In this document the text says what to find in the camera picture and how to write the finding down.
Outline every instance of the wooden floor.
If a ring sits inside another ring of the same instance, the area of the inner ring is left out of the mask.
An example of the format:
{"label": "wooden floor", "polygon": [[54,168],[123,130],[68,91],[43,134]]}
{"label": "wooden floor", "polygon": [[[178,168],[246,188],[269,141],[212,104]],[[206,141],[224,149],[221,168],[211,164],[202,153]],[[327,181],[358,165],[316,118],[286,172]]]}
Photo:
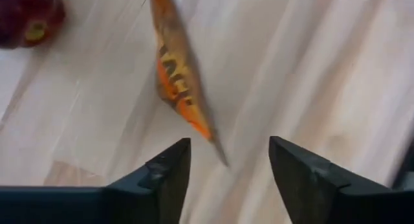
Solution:
{"label": "wooden floor", "polygon": [[2,185],[106,185],[191,137],[181,223],[288,223],[270,135],[393,179],[413,125],[414,0],[177,0],[231,169],[155,93],[149,1],[65,2],[54,42],[0,52]]}

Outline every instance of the red apple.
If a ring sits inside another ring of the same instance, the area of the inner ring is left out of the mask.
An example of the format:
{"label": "red apple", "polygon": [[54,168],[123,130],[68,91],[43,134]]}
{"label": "red apple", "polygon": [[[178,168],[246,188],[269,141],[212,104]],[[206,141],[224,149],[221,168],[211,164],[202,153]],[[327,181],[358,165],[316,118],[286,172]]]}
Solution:
{"label": "red apple", "polygon": [[0,0],[0,48],[33,47],[60,29],[62,0]]}

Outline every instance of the falling packet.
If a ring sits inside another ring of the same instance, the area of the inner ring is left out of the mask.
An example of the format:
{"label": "falling packet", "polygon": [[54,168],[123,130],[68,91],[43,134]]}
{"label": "falling packet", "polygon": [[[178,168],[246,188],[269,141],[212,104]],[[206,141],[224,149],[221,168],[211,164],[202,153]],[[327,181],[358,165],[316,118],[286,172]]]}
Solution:
{"label": "falling packet", "polygon": [[228,166],[174,0],[151,0],[151,9],[158,40],[158,95],[215,146],[220,160]]}

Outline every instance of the light wood surface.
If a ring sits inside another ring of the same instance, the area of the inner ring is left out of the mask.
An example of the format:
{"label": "light wood surface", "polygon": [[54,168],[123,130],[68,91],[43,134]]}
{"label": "light wood surface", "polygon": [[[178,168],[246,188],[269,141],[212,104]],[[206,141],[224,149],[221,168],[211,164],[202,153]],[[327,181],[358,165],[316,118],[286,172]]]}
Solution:
{"label": "light wood surface", "polygon": [[156,95],[149,1],[65,3],[56,40],[0,52],[2,185],[106,185],[191,137],[182,223],[288,223],[270,135],[392,181],[413,125],[414,0],[177,0],[230,169]]}

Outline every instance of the orange snack wrapper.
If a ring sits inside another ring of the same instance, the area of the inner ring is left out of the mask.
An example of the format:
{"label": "orange snack wrapper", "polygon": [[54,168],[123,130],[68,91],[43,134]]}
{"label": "orange snack wrapper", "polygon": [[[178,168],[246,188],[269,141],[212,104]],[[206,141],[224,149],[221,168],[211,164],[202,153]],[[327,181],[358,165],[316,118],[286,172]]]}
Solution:
{"label": "orange snack wrapper", "polygon": [[157,33],[158,95],[215,146],[228,166],[202,90],[195,56],[173,0],[151,0]]}

